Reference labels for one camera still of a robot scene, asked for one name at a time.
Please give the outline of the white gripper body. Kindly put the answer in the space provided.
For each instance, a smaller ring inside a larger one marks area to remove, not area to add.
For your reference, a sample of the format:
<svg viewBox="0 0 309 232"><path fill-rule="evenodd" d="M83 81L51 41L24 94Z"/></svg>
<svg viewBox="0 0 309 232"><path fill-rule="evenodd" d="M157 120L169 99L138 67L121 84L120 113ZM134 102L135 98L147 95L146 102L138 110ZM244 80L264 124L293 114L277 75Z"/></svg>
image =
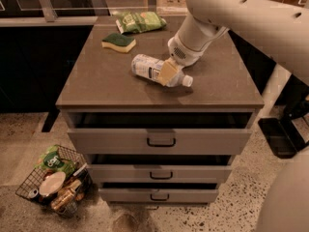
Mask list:
<svg viewBox="0 0 309 232"><path fill-rule="evenodd" d="M177 36L168 41L168 49L170 57L183 68L194 65L203 55L185 47Z"/></svg>

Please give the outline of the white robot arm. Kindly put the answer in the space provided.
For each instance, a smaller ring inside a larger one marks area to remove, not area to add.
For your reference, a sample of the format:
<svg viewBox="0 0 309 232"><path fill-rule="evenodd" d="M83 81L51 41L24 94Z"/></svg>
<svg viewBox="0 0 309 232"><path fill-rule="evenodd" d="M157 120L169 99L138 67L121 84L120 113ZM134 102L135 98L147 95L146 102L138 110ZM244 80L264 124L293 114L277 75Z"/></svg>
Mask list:
<svg viewBox="0 0 309 232"><path fill-rule="evenodd" d="M269 0L186 0L188 14L168 41L167 82L191 66L226 29L237 33L295 77L309 84L309 11ZM256 232L309 232L309 149L277 175L264 201Z"/></svg>

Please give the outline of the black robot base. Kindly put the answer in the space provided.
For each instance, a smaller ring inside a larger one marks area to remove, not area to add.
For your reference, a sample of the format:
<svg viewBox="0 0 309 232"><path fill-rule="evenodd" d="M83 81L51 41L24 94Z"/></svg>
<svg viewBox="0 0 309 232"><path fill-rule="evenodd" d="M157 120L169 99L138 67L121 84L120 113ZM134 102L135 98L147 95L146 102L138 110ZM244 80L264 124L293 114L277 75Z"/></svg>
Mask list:
<svg viewBox="0 0 309 232"><path fill-rule="evenodd" d="M308 146L308 141L296 128L294 120L309 113L308 95L289 101L280 119L262 118L258 125L272 153L280 159L290 159Z"/></svg>

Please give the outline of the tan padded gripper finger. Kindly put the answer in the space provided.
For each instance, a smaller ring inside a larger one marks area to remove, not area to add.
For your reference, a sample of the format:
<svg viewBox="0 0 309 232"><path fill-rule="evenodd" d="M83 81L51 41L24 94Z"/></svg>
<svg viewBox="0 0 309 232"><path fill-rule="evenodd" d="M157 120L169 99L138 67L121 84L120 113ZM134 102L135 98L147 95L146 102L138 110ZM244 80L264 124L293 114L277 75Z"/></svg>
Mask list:
<svg viewBox="0 0 309 232"><path fill-rule="evenodd" d="M167 83L177 74L177 72L177 63L173 59L165 60L157 80L161 85L166 86Z"/></svg>

